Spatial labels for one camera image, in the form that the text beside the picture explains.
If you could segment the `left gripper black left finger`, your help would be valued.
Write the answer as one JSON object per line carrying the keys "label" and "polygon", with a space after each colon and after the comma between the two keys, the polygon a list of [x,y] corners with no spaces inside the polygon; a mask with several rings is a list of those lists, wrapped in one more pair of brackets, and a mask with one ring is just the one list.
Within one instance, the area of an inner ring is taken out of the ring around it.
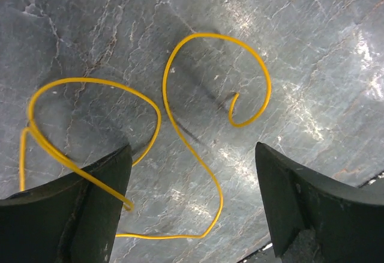
{"label": "left gripper black left finger", "polygon": [[1,200],[1,262],[109,262],[122,202],[74,172]]}

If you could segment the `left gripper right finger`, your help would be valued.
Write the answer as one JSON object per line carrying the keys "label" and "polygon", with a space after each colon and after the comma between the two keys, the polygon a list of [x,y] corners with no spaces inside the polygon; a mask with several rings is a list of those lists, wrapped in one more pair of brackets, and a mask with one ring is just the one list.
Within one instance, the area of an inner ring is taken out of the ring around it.
{"label": "left gripper right finger", "polygon": [[383,193],[334,180],[264,143],[257,177],[282,262],[383,262]]}

